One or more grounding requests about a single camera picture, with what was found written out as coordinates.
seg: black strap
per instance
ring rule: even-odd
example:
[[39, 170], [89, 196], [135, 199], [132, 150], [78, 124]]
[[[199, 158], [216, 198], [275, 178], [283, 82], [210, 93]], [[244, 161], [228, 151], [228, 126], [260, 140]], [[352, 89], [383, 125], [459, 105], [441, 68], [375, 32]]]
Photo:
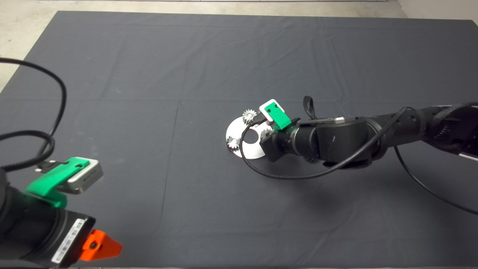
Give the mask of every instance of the black strap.
[[304, 96], [304, 101], [302, 104], [304, 105], [305, 113], [307, 113], [310, 119], [317, 119], [317, 117], [315, 116], [314, 100], [312, 99], [312, 97]]

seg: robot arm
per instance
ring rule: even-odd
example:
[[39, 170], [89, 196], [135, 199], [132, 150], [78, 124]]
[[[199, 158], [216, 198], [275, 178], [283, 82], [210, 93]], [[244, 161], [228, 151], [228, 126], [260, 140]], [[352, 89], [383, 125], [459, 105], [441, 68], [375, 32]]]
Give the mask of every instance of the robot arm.
[[[396, 113], [372, 117], [339, 117], [300, 121], [261, 140], [266, 158], [275, 162], [285, 154], [331, 167], [354, 154]], [[382, 158], [389, 147], [424, 141], [433, 147], [472, 159], [478, 158], [478, 103], [408, 109], [366, 151], [343, 168], [363, 168]]]

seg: cable connector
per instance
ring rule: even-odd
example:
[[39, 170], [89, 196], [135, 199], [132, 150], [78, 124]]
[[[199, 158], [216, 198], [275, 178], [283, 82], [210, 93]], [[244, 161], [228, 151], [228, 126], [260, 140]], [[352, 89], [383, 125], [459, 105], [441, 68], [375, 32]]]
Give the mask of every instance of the cable connector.
[[254, 117], [254, 119], [252, 120], [252, 122], [250, 124], [251, 124], [251, 126], [256, 126], [256, 125], [259, 125], [259, 124], [265, 122], [266, 120], [267, 120], [266, 116], [264, 116], [264, 114], [262, 114], [262, 113], [259, 113]]

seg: table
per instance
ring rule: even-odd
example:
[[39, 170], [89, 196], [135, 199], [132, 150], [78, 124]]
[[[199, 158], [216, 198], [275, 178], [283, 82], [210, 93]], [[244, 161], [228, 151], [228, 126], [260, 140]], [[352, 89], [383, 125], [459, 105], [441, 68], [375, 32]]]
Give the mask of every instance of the table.
[[[478, 218], [422, 190], [392, 152], [278, 181], [224, 141], [233, 119], [271, 98], [291, 117], [306, 117], [304, 95], [319, 116], [476, 101], [477, 45], [472, 21], [58, 12], [26, 57], [68, 87], [52, 158], [100, 160], [105, 177], [68, 209], [124, 244], [80, 266], [478, 266]], [[55, 83], [21, 67], [0, 94], [0, 129], [48, 130], [58, 105]], [[0, 161], [38, 145], [1, 143]], [[401, 149], [430, 188], [478, 208], [475, 162], [422, 142]], [[322, 169], [295, 156], [254, 164]], [[37, 176], [9, 179], [24, 189]]]

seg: green 3d printed bracket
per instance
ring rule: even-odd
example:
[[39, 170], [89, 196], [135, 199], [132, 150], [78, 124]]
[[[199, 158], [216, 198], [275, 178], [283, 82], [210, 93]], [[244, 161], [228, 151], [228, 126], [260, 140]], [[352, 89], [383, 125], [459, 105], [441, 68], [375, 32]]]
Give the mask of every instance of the green 3d printed bracket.
[[88, 160], [71, 157], [64, 164], [53, 168], [48, 173], [32, 182], [27, 192], [40, 197], [54, 207], [66, 207], [66, 195], [58, 192], [56, 187], [89, 164]]

